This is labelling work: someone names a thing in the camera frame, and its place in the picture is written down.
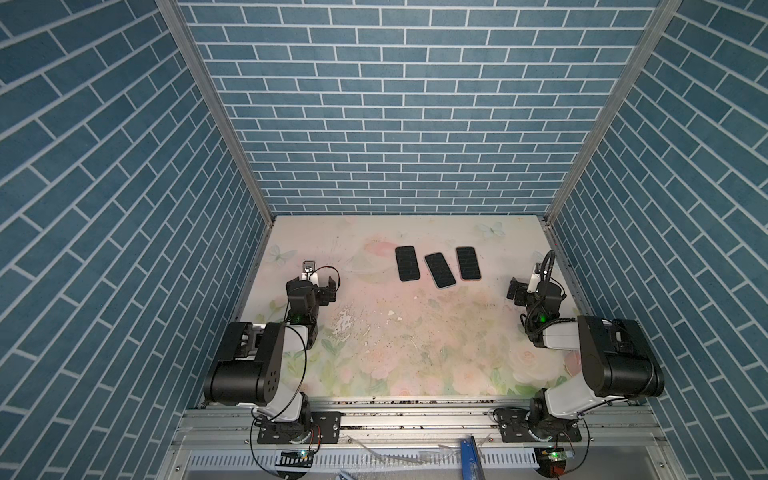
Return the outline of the dusty pink phone case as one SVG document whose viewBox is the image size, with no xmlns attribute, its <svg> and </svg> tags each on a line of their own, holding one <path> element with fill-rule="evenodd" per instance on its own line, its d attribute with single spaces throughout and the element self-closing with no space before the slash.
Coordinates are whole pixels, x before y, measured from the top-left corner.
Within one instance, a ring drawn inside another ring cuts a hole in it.
<svg viewBox="0 0 768 480">
<path fill-rule="evenodd" d="M 456 256 L 460 277 L 464 281 L 477 281 L 482 278 L 481 269 L 474 247 L 461 246 L 456 248 Z"/>
</svg>

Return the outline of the sage green phone case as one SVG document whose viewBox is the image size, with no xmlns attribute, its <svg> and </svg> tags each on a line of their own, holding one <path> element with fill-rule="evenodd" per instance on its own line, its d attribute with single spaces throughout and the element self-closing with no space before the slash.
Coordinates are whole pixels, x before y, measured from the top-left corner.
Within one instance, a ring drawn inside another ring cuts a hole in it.
<svg viewBox="0 0 768 480">
<path fill-rule="evenodd" d="M 456 284 L 452 270 L 442 253 L 437 252 L 426 255 L 425 263 L 438 289 L 449 288 Z"/>
</svg>

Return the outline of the black phone case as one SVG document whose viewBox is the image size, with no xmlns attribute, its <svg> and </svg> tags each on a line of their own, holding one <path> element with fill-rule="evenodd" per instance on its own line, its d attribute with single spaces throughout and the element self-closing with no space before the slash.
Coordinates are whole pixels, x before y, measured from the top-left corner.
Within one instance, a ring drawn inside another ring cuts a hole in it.
<svg viewBox="0 0 768 480">
<path fill-rule="evenodd" d="M 417 281 L 421 278 L 418 258 L 414 246 L 395 248 L 398 277 L 401 282 Z"/>
</svg>

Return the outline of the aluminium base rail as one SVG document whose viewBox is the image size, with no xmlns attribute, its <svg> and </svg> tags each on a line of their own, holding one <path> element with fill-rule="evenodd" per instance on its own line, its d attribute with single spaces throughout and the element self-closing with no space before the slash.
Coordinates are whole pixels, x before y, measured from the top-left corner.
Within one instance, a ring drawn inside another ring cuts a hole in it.
<svg viewBox="0 0 768 480">
<path fill-rule="evenodd" d="M 494 411 L 512 399 L 319 399 L 322 441 L 262 445 L 243 408 L 185 412 L 162 479 L 460 479 L 462 439 L 476 440 L 488 479 L 680 479 L 668 438 L 645 405 L 601 407 L 579 441 L 505 443 Z"/>
</svg>

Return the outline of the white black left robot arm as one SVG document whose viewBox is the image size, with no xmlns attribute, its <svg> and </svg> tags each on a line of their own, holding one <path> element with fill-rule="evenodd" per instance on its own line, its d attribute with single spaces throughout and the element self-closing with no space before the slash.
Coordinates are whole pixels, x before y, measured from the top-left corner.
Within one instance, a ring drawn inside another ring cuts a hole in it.
<svg viewBox="0 0 768 480">
<path fill-rule="evenodd" d="M 286 283 L 287 311 L 278 323 L 227 325 L 203 382 L 207 403 L 249 408 L 262 445 L 322 441 L 329 414 L 313 417 L 310 400 L 300 386 L 281 383 L 286 338 L 298 340 L 303 359 L 318 334 L 319 309 L 336 301 L 341 281 L 330 277 L 318 284 L 310 272 Z"/>
</svg>

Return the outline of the aluminium frame post right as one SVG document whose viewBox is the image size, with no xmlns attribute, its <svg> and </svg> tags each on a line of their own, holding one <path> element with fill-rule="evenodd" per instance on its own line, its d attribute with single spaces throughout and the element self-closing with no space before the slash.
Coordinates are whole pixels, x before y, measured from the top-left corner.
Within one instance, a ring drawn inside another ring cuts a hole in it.
<svg viewBox="0 0 768 480">
<path fill-rule="evenodd" d="M 605 105 L 598 113 L 592 129 L 586 135 L 580 151 L 575 156 L 563 183 L 543 216 L 545 229 L 554 228 L 568 198 L 586 171 L 598 146 L 605 138 L 610 125 L 681 4 L 681 0 L 662 0 L 651 14 L 637 45 L 633 48 L 626 65 L 609 93 Z"/>
</svg>

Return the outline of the aluminium frame post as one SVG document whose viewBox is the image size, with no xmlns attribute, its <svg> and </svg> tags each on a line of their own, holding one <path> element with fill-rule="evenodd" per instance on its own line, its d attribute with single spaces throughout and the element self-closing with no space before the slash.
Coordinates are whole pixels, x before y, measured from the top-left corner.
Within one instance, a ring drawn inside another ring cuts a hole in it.
<svg viewBox="0 0 768 480">
<path fill-rule="evenodd" d="M 218 94 L 204 59 L 194 41 L 179 3 L 171 0 L 157 0 L 156 5 L 174 39 L 189 72 L 206 103 L 214 123 L 240 172 L 257 210 L 264 218 L 267 228 L 274 223 L 274 215 L 262 193 L 248 157 L 241 145 L 235 128 Z"/>
<path fill-rule="evenodd" d="M 598 146 L 605 138 L 610 125 L 681 4 L 681 0 L 662 0 L 651 14 L 637 45 L 633 48 L 626 65 L 609 93 L 605 105 L 598 113 L 592 129 L 586 135 L 580 151 L 575 156 L 563 183 L 543 216 L 545 229 L 554 228 L 568 198 L 586 171 Z"/>
</svg>

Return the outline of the aluminium frame post left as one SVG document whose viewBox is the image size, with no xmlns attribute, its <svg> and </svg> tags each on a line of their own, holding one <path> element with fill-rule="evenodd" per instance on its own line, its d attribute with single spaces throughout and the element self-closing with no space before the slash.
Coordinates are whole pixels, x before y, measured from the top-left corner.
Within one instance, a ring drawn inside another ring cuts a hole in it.
<svg viewBox="0 0 768 480">
<path fill-rule="evenodd" d="M 156 5 L 174 39 L 189 72 L 206 103 L 214 123 L 240 172 L 257 210 L 264 218 L 267 228 L 274 223 L 274 215 L 262 193 L 248 157 L 241 145 L 235 128 L 218 94 L 204 59 L 194 41 L 179 3 L 171 0 L 157 0 Z"/>
</svg>

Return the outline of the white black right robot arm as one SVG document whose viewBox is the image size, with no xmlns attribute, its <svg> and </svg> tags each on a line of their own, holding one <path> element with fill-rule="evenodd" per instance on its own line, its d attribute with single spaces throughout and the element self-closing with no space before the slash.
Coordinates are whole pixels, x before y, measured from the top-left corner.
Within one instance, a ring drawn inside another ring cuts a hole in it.
<svg viewBox="0 0 768 480">
<path fill-rule="evenodd" d="M 665 379 L 635 320 L 580 315 L 563 318 L 561 286 L 510 281 L 507 298 L 525 308 L 521 323 L 537 348 L 575 352 L 581 370 L 564 383 L 542 388 L 528 408 L 498 408 L 494 417 L 505 443 L 579 441 L 578 423 L 589 412 L 622 400 L 658 397 Z"/>
</svg>

